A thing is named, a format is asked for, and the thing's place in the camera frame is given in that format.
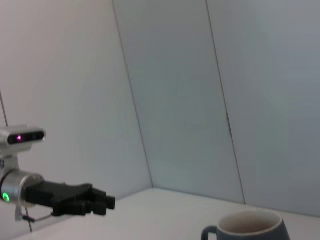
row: white wall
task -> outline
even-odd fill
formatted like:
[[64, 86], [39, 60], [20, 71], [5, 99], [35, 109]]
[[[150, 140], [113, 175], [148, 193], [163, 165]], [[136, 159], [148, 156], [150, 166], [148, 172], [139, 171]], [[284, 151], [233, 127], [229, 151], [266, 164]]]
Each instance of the white wall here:
[[209, 0], [246, 202], [320, 216], [320, 2]]
[[[48, 181], [92, 183], [117, 199], [149, 188], [111, 0], [3, 0], [0, 35], [8, 122], [47, 131], [21, 155], [21, 168]], [[28, 232], [13, 219], [14, 208], [0, 204], [1, 240]]]
[[155, 187], [243, 203], [204, 0], [114, 0]]

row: metallic cylindrical joint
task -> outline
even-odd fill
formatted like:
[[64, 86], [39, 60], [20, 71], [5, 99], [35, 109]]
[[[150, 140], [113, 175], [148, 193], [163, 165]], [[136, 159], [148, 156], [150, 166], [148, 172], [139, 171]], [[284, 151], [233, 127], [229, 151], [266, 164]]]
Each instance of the metallic cylindrical joint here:
[[32, 204], [26, 202], [26, 188], [43, 180], [39, 174], [13, 170], [2, 181], [0, 198], [9, 204], [32, 207]]

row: robotic hand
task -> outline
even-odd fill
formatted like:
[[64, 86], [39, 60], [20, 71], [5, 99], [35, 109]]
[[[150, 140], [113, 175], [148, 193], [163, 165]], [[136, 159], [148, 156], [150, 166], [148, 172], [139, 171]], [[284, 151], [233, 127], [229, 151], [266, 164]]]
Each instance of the robotic hand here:
[[36, 222], [21, 214], [21, 207], [41, 205], [53, 209], [51, 216], [85, 216], [93, 212], [105, 216], [115, 209], [116, 199], [92, 184], [70, 186], [45, 181], [37, 173], [21, 171], [18, 153], [31, 149], [33, 143], [44, 140], [46, 133], [36, 127], [0, 128], [0, 199], [16, 205], [16, 220]]

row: white tabletop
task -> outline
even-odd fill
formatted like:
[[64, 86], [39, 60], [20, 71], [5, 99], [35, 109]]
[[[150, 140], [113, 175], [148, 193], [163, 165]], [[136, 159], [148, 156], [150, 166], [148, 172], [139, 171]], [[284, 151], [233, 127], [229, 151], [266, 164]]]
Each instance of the white tabletop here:
[[[248, 208], [252, 207], [149, 189], [117, 201], [116, 210], [106, 217], [73, 217], [16, 240], [200, 240], [204, 227]], [[320, 218], [279, 213], [291, 240], [320, 239]]]

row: mug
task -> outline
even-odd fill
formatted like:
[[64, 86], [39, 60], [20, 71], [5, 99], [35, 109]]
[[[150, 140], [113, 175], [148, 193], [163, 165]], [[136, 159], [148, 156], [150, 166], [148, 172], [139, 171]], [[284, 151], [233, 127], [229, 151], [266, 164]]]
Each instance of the mug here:
[[209, 234], [217, 240], [290, 240], [283, 218], [273, 211], [246, 210], [224, 217], [218, 226], [203, 230], [201, 240]]

